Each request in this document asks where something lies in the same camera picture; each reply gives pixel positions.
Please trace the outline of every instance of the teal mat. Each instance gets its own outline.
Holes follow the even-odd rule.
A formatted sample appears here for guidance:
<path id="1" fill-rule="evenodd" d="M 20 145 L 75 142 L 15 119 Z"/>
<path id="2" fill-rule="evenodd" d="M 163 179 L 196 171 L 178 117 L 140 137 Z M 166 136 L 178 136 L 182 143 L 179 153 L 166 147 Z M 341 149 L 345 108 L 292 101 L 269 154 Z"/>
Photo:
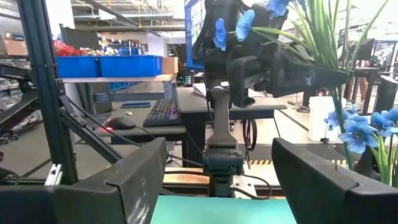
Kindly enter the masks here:
<path id="1" fill-rule="evenodd" d="M 151 224 L 296 224 L 282 199 L 159 196 Z"/>

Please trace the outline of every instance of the blue plastic bin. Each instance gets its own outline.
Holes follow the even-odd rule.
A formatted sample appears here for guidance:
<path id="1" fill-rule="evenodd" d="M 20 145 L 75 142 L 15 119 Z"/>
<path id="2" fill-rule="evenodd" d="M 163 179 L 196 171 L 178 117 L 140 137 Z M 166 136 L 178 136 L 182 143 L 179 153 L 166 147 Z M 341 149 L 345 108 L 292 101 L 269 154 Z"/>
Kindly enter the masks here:
<path id="1" fill-rule="evenodd" d="M 60 78 L 96 78 L 101 76 L 98 59 L 93 56 L 57 57 L 57 63 Z"/>
<path id="2" fill-rule="evenodd" d="M 153 55 L 99 57 L 101 76 L 154 77 L 162 74 L 162 57 Z"/>

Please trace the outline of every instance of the black keyboard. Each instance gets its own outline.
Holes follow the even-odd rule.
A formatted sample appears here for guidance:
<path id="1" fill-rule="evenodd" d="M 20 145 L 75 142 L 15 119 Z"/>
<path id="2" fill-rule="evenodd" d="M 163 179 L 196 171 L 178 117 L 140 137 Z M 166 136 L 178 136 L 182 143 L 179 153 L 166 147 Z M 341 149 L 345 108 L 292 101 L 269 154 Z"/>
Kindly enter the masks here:
<path id="1" fill-rule="evenodd" d="M 174 100 L 158 100 L 145 119 L 143 127 L 180 125 L 182 120 Z"/>

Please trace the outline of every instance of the computer mouse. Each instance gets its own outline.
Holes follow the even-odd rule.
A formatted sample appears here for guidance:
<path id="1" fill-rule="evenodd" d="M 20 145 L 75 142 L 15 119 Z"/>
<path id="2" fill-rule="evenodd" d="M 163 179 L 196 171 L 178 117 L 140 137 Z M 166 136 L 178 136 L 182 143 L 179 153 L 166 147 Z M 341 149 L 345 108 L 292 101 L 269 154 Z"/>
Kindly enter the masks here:
<path id="1" fill-rule="evenodd" d="M 127 130 L 132 129 L 136 126 L 134 122 L 125 117 L 116 117 L 107 120 L 105 127 L 115 130 Z"/>

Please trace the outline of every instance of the cardboard box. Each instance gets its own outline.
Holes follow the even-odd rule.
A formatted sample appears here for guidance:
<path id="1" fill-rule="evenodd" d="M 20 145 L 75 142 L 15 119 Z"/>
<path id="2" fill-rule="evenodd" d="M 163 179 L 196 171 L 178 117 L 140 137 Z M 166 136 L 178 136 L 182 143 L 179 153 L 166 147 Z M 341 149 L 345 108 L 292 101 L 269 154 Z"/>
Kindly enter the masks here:
<path id="1" fill-rule="evenodd" d="M 177 74 L 178 72 L 178 58 L 177 57 L 164 57 L 163 58 L 163 74 Z"/>

